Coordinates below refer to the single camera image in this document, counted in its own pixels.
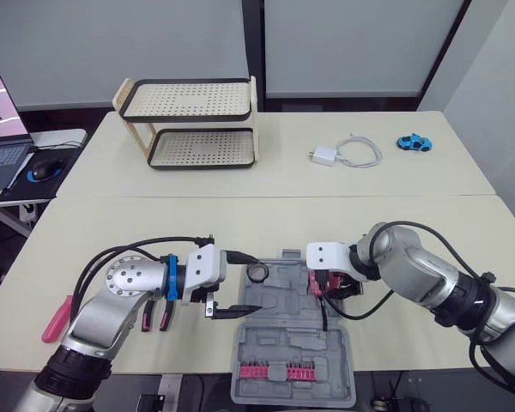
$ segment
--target gray plastic case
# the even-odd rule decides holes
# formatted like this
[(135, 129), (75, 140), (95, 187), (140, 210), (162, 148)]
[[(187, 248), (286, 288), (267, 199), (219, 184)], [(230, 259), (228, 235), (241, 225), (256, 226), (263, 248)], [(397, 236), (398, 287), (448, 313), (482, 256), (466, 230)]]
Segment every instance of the gray plastic case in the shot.
[[(345, 328), (327, 306), (328, 331), (316, 296), (308, 294), (301, 252), (282, 251), (263, 283), (244, 276), (240, 300), (263, 308), (245, 317), (235, 335), (231, 398), (235, 403), (350, 408), (356, 401), (353, 358)], [(241, 362), (269, 362), (267, 379), (241, 379)], [(314, 362), (315, 382), (286, 380), (287, 362)]]

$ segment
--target computer mouse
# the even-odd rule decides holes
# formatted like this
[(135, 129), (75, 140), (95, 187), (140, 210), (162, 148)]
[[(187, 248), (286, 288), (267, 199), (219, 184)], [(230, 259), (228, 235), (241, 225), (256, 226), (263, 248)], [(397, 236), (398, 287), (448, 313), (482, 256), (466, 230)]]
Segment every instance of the computer mouse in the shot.
[(37, 161), (27, 172), (27, 179), (29, 182), (38, 183), (55, 178), (61, 173), (61, 170), (63, 170), (63, 163), (62, 159)]

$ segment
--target laptop keyboard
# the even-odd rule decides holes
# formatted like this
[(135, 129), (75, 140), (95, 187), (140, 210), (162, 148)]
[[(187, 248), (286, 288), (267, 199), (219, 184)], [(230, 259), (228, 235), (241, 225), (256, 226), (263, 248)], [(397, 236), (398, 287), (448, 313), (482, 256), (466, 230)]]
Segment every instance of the laptop keyboard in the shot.
[(0, 166), (13, 165), (23, 154), (25, 146), (13, 146), (11, 148), (0, 148)]

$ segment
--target laptop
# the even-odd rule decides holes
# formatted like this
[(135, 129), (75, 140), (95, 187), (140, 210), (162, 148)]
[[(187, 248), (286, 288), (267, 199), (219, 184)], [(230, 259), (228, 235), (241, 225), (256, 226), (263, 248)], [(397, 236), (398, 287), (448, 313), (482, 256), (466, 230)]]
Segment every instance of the laptop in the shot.
[(15, 176), (31, 146), (33, 139), (0, 77), (0, 190)]

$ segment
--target pink handle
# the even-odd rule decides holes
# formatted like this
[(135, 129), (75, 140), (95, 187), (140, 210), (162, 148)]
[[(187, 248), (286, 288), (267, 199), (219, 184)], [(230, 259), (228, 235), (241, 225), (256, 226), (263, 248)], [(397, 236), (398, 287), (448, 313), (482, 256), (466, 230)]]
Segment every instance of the pink handle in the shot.
[(58, 308), (58, 311), (55, 312), (55, 315), (51, 318), (48, 327), (45, 328), (45, 331), (42, 334), (42, 342), (51, 343), (55, 342), (59, 338), (59, 335), (61, 335), (61, 332), (69, 320), (71, 305), (72, 295), (70, 294), (67, 296), (65, 302)]

